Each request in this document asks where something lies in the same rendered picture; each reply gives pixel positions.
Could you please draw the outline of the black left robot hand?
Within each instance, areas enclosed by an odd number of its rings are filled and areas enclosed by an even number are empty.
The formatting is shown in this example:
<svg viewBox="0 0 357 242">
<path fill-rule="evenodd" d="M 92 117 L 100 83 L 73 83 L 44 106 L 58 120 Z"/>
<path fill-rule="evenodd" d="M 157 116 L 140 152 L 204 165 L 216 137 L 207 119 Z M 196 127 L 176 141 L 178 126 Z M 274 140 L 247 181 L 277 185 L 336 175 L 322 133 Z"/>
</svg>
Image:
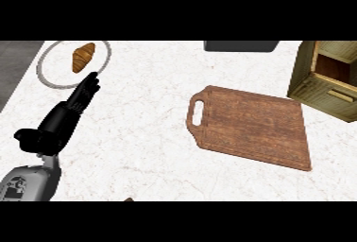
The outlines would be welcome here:
<svg viewBox="0 0 357 242">
<path fill-rule="evenodd" d="M 13 134 L 22 151 L 53 156 L 63 150 L 81 114 L 98 89 L 97 73 L 91 72 L 78 84 L 67 100 L 61 101 L 45 115 L 38 128 L 20 129 Z"/>
</svg>

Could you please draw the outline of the pale wooden cabinet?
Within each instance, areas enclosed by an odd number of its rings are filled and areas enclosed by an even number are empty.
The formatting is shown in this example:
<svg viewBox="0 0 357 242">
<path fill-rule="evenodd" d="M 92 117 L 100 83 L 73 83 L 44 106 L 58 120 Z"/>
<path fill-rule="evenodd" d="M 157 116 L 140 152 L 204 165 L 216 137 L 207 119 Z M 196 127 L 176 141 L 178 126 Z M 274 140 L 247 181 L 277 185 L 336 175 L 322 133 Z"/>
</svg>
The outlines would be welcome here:
<svg viewBox="0 0 357 242">
<path fill-rule="evenodd" d="M 303 41 L 296 50 L 291 79 L 308 74 L 357 87 L 357 41 Z"/>
</svg>

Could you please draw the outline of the dark grey appliance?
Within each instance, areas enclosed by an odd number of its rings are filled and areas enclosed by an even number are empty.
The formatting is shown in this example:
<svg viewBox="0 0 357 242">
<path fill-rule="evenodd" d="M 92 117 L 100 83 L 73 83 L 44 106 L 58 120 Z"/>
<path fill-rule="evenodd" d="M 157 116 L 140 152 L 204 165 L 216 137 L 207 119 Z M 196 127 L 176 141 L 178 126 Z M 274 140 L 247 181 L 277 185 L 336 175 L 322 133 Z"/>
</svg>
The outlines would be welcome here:
<svg viewBox="0 0 357 242">
<path fill-rule="evenodd" d="M 277 41 L 204 41 L 203 49 L 210 52 L 271 52 Z"/>
</svg>

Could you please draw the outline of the pale wooden drawer front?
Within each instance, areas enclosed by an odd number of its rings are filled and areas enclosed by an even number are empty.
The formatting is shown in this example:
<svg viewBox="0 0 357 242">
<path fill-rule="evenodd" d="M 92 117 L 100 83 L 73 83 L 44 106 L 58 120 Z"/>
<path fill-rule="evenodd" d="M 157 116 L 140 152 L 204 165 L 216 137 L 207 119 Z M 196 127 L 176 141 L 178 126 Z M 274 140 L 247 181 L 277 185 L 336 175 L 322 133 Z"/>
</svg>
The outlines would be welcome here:
<svg viewBox="0 0 357 242">
<path fill-rule="evenodd" d="M 357 121 L 357 87 L 320 74 L 290 81 L 287 97 L 345 122 Z"/>
</svg>

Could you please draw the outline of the white round plate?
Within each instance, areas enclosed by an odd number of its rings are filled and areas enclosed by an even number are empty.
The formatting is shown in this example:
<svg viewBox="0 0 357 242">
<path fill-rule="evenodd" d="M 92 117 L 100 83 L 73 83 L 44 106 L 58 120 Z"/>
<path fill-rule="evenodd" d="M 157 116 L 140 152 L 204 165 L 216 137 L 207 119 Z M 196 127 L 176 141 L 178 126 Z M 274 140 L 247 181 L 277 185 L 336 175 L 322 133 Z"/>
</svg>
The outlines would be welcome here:
<svg viewBox="0 0 357 242">
<path fill-rule="evenodd" d="M 72 71 L 73 51 L 86 43 L 94 44 L 91 59 L 83 69 Z M 82 81 L 89 72 L 100 74 L 112 57 L 112 47 L 107 41 L 54 41 L 38 57 L 38 81 L 53 89 L 70 89 Z"/>
</svg>

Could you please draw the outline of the brown wooden cutting board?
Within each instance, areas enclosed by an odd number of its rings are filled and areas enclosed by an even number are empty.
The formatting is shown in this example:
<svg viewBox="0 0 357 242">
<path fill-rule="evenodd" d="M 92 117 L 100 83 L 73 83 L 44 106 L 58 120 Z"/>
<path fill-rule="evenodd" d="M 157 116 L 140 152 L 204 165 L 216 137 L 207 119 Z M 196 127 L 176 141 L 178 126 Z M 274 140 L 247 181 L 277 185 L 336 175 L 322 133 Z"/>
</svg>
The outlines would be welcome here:
<svg viewBox="0 0 357 242">
<path fill-rule="evenodd" d="M 297 101 L 206 86 L 191 96 L 185 123 L 200 148 L 312 169 Z"/>
</svg>

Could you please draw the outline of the brown croissant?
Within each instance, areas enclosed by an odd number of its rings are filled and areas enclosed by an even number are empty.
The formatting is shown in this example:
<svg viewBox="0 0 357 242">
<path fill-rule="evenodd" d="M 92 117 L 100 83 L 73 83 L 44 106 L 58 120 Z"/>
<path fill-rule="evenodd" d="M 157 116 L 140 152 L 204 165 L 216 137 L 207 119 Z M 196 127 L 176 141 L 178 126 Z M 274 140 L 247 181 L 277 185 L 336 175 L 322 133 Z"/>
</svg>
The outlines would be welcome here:
<svg viewBox="0 0 357 242">
<path fill-rule="evenodd" d="M 94 53 L 94 43 L 86 43 L 72 52 L 72 72 L 78 74 L 89 63 Z"/>
</svg>

